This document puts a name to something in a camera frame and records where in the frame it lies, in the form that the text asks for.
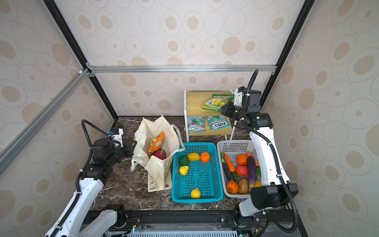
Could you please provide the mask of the green yellow snack bag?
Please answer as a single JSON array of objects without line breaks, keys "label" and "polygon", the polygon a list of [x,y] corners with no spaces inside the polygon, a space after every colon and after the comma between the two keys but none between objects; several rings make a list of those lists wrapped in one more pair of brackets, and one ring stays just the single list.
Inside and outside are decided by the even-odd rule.
[{"label": "green yellow snack bag", "polygon": [[234,94],[213,94],[212,97],[202,106],[202,109],[221,112],[221,107],[226,105],[229,101],[233,101]]}]

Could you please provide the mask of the orange pink snack bag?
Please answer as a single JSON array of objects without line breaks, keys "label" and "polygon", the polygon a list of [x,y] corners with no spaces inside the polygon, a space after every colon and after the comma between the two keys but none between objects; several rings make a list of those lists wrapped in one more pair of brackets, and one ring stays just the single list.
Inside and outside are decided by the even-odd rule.
[{"label": "orange pink snack bag", "polygon": [[165,137],[165,133],[162,132],[159,136],[157,136],[156,138],[154,138],[151,142],[151,146],[148,150],[149,153],[153,153],[155,152],[156,150],[159,150],[160,147],[162,146],[163,144],[163,140],[164,140],[164,137]]}]

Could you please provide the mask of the pink dragon fruit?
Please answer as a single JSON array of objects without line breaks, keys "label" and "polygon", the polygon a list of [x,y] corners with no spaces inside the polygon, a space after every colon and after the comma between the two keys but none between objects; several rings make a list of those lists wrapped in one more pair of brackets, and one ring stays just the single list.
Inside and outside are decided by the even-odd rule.
[{"label": "pink dragon fruit", "polygon": [[160,146],[159,149],[153,152],[153,156],[157,157],[160,160],[165,160],[167,158],[166,151],[163,149],[163,146]]}]

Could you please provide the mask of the floral cream grocery tote bag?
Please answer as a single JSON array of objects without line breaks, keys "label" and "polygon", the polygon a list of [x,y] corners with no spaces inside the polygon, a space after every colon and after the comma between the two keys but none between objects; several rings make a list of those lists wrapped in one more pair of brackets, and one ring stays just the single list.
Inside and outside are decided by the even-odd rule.
[{"label": "floral cream grocery tote bag", "polygon": [[[158,145],[166,153],[166,158],[163,160],[150,150],[153,140],[162,134],[164,137]],[[155,121],[143,118],[135,132],[134,140],[137,145],[132,157],[131,171],[134,171],[136,165],[141,165],[147,170],[148,192],[171,189],[171,165],[174,155],[186,149],[178,127],[170,124],[163,116]]]}]

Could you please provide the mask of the purple eggplant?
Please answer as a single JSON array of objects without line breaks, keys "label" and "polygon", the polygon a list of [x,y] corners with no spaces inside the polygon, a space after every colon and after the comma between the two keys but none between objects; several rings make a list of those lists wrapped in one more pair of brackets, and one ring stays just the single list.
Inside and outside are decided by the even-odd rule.
[{"label": "purple eggplant", "polygon": [[255,159],[252,156],[247,158],[247,168],[248,168],[248,184],[249,188],[253,188],[257,181],[257,166]]}]

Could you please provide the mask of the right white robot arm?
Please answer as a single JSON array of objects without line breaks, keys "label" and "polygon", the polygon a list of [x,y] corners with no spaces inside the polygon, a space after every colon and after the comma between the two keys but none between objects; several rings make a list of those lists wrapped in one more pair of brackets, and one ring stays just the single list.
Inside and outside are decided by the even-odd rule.
[{"label": "right white robot arm", "polygon": [[240,87],[233,102],[222,107],[221,114],[240,122],[249,132],[261,168],[261,187],[252,188],[250,197],[239,204],[242,216],[253,216],[262,210],[291,205],[294,216],[298,211],[294,196],[299,189],[292,184],[281,164],[274,141],[273,124],[269,114],[262,113],[258,104],[260,91]]}]

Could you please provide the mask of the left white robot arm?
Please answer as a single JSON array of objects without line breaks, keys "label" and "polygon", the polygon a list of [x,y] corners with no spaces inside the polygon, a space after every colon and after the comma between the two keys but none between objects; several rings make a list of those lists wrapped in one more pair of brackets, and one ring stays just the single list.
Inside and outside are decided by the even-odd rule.
[{"label": "left white robot arm", "polygon": [[90,146],[88,164],[80,171],[76,191],[56,223],[47,231],[47,237],[102,237],[115,224],[126,225],[126,214],[121,206],[111,205],[82,229],[82,224],[97,195],[113,172],[113,166],[122,159],[133,156],[137,141],[122,145],[117,140],[102,138]]}]

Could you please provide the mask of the green Fox's candy bag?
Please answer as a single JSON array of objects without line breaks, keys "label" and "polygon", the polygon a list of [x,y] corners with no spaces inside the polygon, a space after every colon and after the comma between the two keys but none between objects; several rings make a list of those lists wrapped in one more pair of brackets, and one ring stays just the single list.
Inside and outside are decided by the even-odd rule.
[{"label": "green Fox's candy bag", "polygon": [[207,116],[211,131],[231,127],[230,122],[225,116]]}]

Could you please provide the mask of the green red candy bag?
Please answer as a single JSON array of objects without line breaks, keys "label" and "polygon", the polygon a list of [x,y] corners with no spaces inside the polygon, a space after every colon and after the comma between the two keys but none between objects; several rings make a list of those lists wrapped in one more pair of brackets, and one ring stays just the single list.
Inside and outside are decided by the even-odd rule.
[{"label": "green red candy bag", "polygon": [[205,131],[205,117],[204,116],[188,116],[187,129],[190,132],[202,133]]}]

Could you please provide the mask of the white plastic basket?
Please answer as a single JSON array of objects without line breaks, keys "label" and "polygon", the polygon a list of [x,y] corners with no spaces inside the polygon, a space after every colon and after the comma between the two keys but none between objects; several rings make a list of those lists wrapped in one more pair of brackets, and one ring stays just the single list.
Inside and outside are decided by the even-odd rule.
[{"label": "white plastic basket", "polygon": [[[255,148],[254,143],[252,140],[226,140],[217,143],[224,193],[231,198],[250,198],[253,204],[258,205],[259,208],[273,206],[272,202],[275,199],[280,199],[279,189],[282,187],[277,177],[278,169],[275,157],[272,149],[266,145],[265,141],[258,142],[258,146],[263,146],[258,149]],[[261,181],[262,186],[249,188],[248,194],[245,195],[241,195],[239,192],[235,195],[229,194],[226,189],[229,179],[223,171],[221,153],[226,153],[235,167],[238,165],[236,162],[238,155],[245,154],[247,157],[252,156],[257,166],[257,181]],[[236,172],[232,172],[232,175],[237,184],[240,179],[248,180],[248,176],[240,177]]]}]

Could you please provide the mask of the orange tangerine in white basket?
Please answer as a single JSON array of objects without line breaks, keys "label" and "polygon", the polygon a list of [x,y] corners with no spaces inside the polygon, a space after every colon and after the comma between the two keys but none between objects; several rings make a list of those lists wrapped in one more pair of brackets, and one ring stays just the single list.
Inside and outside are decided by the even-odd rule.
[{"label": "orange tangerine in white basket", "polygon": [[245,154],[240,154],[236,158],[236,162],[240,166],[247,166],[247,156]]}]

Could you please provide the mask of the white wooden two-tier shelf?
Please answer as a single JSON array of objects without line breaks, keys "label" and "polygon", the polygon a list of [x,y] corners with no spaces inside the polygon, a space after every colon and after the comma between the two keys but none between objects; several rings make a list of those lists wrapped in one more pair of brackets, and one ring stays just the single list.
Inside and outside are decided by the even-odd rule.
[{"label": "white wooden two-tier shelf", "polygon": [[227,140],[228,138],[232,140],[235,128],[231,122],[232,127],[222,128],[216,131],[211,131],[210,125],[207,120],[205,120],[205,131],[202,133],[188,131],[188,116],[219,116],[221,113],[215,111],[209,111],[202,109],[202,106],[207,102],[213,94],[231,94],[230,91],[192,91],[184,90],[184,116],[185,116],[185,132],[186,140],[190,141],[190,136],[224,136]]}]

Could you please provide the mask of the orange carrot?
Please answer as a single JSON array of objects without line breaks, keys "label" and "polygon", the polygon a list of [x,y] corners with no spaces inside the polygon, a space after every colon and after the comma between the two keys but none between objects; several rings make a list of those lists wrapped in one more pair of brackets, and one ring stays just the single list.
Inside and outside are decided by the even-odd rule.
[{"label": "orange carrot", "polygon": [[232,164],[232,162],[230,161],[230,159],[226,153],[224,153],[224,159],[225,159],[225,162],[227,163],[229,171],[235,172],[235,166]]}]

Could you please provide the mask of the orange fruit in teal basket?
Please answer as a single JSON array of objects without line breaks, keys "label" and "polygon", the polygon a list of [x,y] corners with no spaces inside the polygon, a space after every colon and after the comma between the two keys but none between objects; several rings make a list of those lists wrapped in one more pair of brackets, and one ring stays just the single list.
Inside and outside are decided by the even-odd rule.
[{"label": "orange fruit in teal basket", "polygon": [[211,157],[210,157],[210,154],[208,152],[203,152],[201,155],[200,155],[200,160],[203,162],[203,163],[208,163],[210,161]]}]

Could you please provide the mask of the green lime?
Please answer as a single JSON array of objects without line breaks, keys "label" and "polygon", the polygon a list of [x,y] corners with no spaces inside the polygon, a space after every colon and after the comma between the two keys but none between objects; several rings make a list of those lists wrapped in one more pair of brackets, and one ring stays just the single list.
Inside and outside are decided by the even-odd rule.
[{"label": "green lime", "polygon": [[189,166],[190,160],[188,156],[180,156],[178,159],[178,164],[180,166]]}]

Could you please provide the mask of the green cucumber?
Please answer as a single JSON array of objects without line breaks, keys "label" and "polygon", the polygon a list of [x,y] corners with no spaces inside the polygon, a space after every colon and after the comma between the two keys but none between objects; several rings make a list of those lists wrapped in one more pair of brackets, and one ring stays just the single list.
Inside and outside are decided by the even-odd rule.
[{"label": "green cucumber", "polygon": [[234,176],[232,175],[232,172],[229,170],[229,167],[228,167],[227,163],[225,162],[225,154],[224,154],[224,153],[221,153],[221,161],[222,161],[223,171],[224,171],[226,177],[227,177],[230,181],[235,181],[235,178],[234,178]]}]

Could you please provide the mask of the yellow pepper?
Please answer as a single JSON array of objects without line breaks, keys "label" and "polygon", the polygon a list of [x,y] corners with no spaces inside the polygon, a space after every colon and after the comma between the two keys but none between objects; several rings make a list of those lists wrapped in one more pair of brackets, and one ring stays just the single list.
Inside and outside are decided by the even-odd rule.
[{"label": "yellow pepper", "polygon": [[261,181],[256,181],[256,182],[253,184],[253,188],[257,188],[257,187],[261,187],[261,186],[262,186]]}]

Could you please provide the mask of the yellow lemon top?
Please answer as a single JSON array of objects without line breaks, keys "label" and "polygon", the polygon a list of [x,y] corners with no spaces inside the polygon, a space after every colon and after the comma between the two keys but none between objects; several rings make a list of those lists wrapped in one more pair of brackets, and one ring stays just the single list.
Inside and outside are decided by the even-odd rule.
[{"label": "yellow lemon top", "polygon": [[200,160],[200,155],[198,153],[190,153],[187,155],[189,161],[195,162]]}]

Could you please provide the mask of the yellow lemon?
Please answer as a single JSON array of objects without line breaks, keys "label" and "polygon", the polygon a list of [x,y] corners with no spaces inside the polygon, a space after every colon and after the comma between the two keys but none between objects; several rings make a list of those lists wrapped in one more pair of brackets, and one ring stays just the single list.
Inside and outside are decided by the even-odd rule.
[{"label": "yellow lemon", "polygon": [[192,199],[199,199],[201,197],[201,192],[199,188],[195,188],[191,191],[190,197]]},{"label": "yellow lemon", "polygon": [[200,155],[198,153],[190,153],[187,155],[189,161],[195,162],[200,160]]}]

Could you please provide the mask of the brown potato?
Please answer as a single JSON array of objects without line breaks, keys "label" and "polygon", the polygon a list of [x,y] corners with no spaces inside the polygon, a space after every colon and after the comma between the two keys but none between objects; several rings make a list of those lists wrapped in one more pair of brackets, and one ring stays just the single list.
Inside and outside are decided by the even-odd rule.
[{"label": "brown potato", "polygon": [[248,183],[247,179],[240,179],[238,185],[239,185],[239,191],[238,191],[239,194],[241,194],[241,195],[248,194],[249,183]]}]

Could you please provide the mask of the orange bell pepper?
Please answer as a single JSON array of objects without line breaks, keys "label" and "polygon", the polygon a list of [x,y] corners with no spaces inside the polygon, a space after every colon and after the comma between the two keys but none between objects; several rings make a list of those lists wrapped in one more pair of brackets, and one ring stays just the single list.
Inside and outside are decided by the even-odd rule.
[{"label": "orange bell pepper", "polygon": [[231,180],[227,183],[226,189],[229,194],[235,195],[239,192],[239,185]]}]

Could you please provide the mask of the teal plastic basket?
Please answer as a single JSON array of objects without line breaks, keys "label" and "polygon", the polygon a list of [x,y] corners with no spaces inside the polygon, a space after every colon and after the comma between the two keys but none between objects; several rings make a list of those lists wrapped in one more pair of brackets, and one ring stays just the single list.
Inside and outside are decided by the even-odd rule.
[{"label": "teal plastic basket", "polygon": [[[219,168],[218,154],[216,145],[207,142],[185,143],[185,150],[178,152],[173,158],[172,172],[172,193],[171,197],[174,202],[178,203],[207,203],[221,201],[224,197],[222,190],[221,171]],[[186,156],[190,153],[203,152],[210,154],[210,161],[203,163],[195,161],[189,163],[189,171],[186,176],[179,173],[180,165],[178,159],[180,156]],[[192,199],[191,191],[199,188],[201,197]]]}]

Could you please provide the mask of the yellow lemon front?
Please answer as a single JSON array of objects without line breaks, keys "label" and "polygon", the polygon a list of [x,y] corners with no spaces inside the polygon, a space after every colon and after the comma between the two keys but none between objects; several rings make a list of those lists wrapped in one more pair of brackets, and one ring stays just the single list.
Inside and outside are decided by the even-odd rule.
[{"label": "yellow lemon front", "polygon": [[192,199],[199,199],[201,197],[201,192],[199,188],[195,188],[191,191],[190,197]]}]

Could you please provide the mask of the black right corner post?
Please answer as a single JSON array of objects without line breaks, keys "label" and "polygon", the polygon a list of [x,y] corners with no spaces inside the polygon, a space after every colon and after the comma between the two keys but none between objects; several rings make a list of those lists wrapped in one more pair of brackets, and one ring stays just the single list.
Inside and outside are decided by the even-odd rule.
[{"label": "black right corner post", "polygon": [[267,98],[268,96],[270,95],[271,93],[271,90],[307,20],[307,17],[309,15],[309,13],[311,12],[314,4],[315,4],[315,0],[306,0],[304,1],[304,4],[299,12],[299,15],[298,17],[296,18],[295,20],[295,23],[294,23],[294,26],[292,28],[292,30],[290,31],[290,34],[289,34],[289,37],[287,39],[287,41],[285,42],[284,44],[284,47],[281,51],[281,54],[279,55],[279,58],[276,62],[276,69],[273,73],[271,73],[271,76],[267,82],[267,85],[265,86],[265,89],[261,95],[261,98],[260,98],[260,105],[261,105],[261,108],[263,109],[264,108],[264,105],[265,105],[265,102],[267,101]]}]

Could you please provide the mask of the aluminium horizontal rail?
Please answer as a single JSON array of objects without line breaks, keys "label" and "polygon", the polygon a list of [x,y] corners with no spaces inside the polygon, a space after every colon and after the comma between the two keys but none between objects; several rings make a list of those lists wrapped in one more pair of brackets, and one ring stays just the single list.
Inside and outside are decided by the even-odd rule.
[{"label": "aluminium horizontal rail", "polygon": [[89,66],[93,73],[274,72],[275,65]]}]

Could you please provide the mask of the aluminium diagonal rail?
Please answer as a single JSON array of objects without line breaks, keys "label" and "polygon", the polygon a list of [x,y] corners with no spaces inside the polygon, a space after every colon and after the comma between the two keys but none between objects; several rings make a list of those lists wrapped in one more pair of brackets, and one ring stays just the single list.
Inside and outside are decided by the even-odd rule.
[{"label": "aluminium diagonal rail", "polygon": [[18,154],[25,148],[31,139],[47,123],[47,121],[59,110],[73,91],[87,78],[88,69],[82,69],[39,114],[18,134],[1,153],[1,173],[13,162]]}]

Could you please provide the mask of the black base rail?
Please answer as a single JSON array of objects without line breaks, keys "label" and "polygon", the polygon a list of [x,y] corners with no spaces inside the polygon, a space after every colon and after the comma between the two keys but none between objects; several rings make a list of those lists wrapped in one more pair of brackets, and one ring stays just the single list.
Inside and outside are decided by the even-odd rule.
[{"label": "black base rail", "polygon": [[130,211],[124,226],[109,227],[105,237],[288,237],[272,220],[259,214],[242,217],[235,210]]}]

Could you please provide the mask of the black corner frame post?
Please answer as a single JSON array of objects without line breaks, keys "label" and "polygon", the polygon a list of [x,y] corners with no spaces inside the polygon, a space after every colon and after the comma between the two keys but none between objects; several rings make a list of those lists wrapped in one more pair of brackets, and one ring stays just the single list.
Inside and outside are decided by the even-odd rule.
[{"label": "black corner frame post", "polygon": [[71,50],[73,51],[76,59],[79,61],[80,65],[84,69],[88,69],[90,72],[89,79],[94,86],[95,90],[97,91],[98,95],[100,96],[102,102],[104,103],[107,111],[109,112],[110,116],[113,118],[114,121],[118,120],[118,115],[111,105],[110,100],[108,99],[107,95],[105,94],[105,91],[103,90],[103,87],[101,86],[99,80],[97,79],[96,75],[92,72],[90,69],[90,64],[83,53],[78,41],[76,40],[75,36],[73,35],[69,25],[67,24],[66,20],[64,19],[61,11],[58,8],[58,5],[55,1],[50,0],[43,0],[44,5],[47,7],[48,12],[51,14],[53,20],[57,24],[59,30],[61,31],[63,37],[67,41],[68,45],[70,46]]}]

